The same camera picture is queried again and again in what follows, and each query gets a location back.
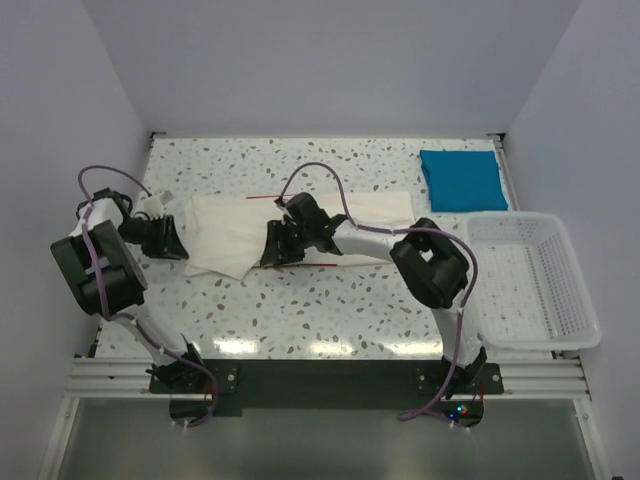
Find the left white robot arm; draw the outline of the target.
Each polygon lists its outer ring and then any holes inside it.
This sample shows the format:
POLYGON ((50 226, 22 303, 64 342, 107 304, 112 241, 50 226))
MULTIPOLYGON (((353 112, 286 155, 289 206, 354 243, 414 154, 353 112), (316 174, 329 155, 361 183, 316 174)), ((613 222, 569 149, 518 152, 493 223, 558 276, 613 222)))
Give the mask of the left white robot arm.
POLYGON ((147 372, 172 391, 196 392, 212 385, 193 345, 145 307, 148 283, 130 252, 138 246, 150 259, 187 260, 174 217, 160 201, 136 214, 127 195, 99 190, 78 205, 78 223, 54 242, 51 253, 74 299, 88 315, 126 329, 151 355, 147 372))

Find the aluminium rail frame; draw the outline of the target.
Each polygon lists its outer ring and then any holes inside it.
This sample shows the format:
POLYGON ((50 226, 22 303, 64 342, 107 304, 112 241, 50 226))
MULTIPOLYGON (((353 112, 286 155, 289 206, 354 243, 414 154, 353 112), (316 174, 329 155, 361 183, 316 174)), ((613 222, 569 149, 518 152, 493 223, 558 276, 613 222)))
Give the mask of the aluminium rail frame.
MULTIPOLYGON (((504 157, 500 137, 416 138, 175 138, 156 135, 144 182, 169 190, 170 211, 180 213, 193 194, 217 198, 279 192, 291 183, 315 193, 332 191, 339 173, 353 191, 406 191, 415 213, 426 215, 427 184, 419 166, 423 149, 444 152, 490 151, 504 157)), ((294 267, 286 272, 256 270, 242 281, 216 273, 184 276, 179 266, 147 261, 155 291, 154 308, 165 311, 183 331, 196 334, 202 348, 232 365, 219 381, 232 392, 238 375, 252 365, 327 367, 343 359, 350 367, 403 367, 435 358, 441 343, 435 324, 416 313, 386 266, 294 267)), ((495 379, 504 391, 475 398, 492 407, 519 401, 535 406, 564 405, 565 428, 575 443, 586 475, 611 474, 590 405, 590 391, 578 359, 554 351, 491 349, 499 366, 495 379)), ((102 325, 86 357, 72 363, 62 406, 40 471, 43 479, 68 476, 70 454, 88 423, 91 404, 121 410, 131 403, 148 413, 178 402, 203 408, 208 395, 198 391, 164 393, 146 369, 148 357, 123 331, 102 325)))

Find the folded blue t shirt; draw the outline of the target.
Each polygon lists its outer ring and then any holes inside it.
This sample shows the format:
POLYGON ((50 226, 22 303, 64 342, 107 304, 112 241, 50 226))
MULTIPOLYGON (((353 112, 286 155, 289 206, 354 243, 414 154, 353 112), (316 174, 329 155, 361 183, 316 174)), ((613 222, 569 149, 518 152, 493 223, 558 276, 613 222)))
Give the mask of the folded blue t shirt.
POLYGON ((421 150, 419 157, 433 212, 508 210, 494 152, 421 150))

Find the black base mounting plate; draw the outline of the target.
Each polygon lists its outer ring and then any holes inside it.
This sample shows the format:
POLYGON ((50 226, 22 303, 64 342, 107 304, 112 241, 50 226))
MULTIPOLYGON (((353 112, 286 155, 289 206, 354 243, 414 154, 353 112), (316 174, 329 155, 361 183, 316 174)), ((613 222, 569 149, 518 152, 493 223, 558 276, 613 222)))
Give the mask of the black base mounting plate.
POLYGON ((169 384, 153 378, 149 391, 170 398, 173 419, 199 417, 212 407, 220 417, 250 409, 391 410, 418 409, 432 398, 433 411, 469 426, 479 423, 487 395, 505 389, 499 366, 486 363, 457 373, 439 391, 448 365, 443 360, 207 360, 217 382, 201 373, 169 384))

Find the white t shirt red print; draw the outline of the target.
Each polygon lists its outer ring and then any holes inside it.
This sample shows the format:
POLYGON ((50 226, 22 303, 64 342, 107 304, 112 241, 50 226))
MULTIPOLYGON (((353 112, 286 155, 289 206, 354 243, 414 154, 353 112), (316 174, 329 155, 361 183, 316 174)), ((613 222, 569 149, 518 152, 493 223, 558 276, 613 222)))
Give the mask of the white t shirt red print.
MULTIPOLYGON (((187 277, 208 273, 243 279, 259 263, 267 222, 280 219, 275 196, 193 196, 185 206, 183 245, 187 277)), ((409 225, 415 220, 408 192, 348 193, 351 215, 365 224, 409 225)))

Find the white plastic basket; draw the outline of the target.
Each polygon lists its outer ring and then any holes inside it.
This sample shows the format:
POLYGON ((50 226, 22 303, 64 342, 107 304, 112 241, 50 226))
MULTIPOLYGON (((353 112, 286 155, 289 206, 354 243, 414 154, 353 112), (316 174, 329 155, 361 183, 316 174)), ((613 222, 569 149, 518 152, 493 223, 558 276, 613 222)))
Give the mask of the white plastic basket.
POLYGON ((564 224, 535 212, 469 215, 479 277, 467 313, 483 343, 499 349, 576 351, 602 338, 564 224))

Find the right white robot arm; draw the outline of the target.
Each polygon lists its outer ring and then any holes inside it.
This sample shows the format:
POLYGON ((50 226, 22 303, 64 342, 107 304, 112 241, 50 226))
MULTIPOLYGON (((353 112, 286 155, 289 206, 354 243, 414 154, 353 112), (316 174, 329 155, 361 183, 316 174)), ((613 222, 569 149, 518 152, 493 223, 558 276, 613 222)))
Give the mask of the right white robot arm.
POLYGON ((470 248, 432 220, 411 226, 367 226, 347 214, 330 216, 308 193, 276 200, 280 220, 267 222, 261 266, 301 262, 314 248, 335 256, 366 256, 393 263, 411 295, 434 316, 443 343, 439 383, 459 393, 481 380, 486 351, 474 329, 463 326, 464 309, 477 279, 470 248))

